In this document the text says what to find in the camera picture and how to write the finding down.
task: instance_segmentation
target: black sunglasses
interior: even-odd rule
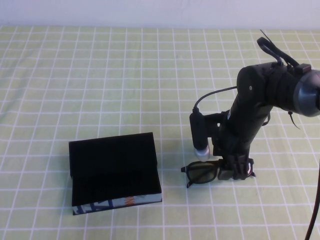
[[[182,173],[186,173],[189,182],[186,188],[192,184],[206,184],[213,181],[218,174],[218,169],[222,161],[194,161],[181,168]]]

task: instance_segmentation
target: grid pattern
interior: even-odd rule
[[[320,32],[266,30],[320,69]],[[0,239],[304,239],[320,118],[274,108],[251,146],[256,178],[193,185],[195,101],[274,61],[258,30],[0,26]],[[226,111],[236,91],[208,97]],[[72,216],[68,141],[153,132],[163,202]],[[317,220],[312,239],[319,239]]]

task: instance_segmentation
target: silver cylinder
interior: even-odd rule
[[[206,146],[205,149],[198,150],[194,149],[196,157],[199,159],[201,162],[205,162],[210,158],[210,148],[209,145]]]

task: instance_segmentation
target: black box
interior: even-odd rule
[[[162,202],[152,132],[69,142],[73,215]]]

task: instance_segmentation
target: white wall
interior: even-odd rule
[[[320,0],[0,0],[0,25],[320,30]]]

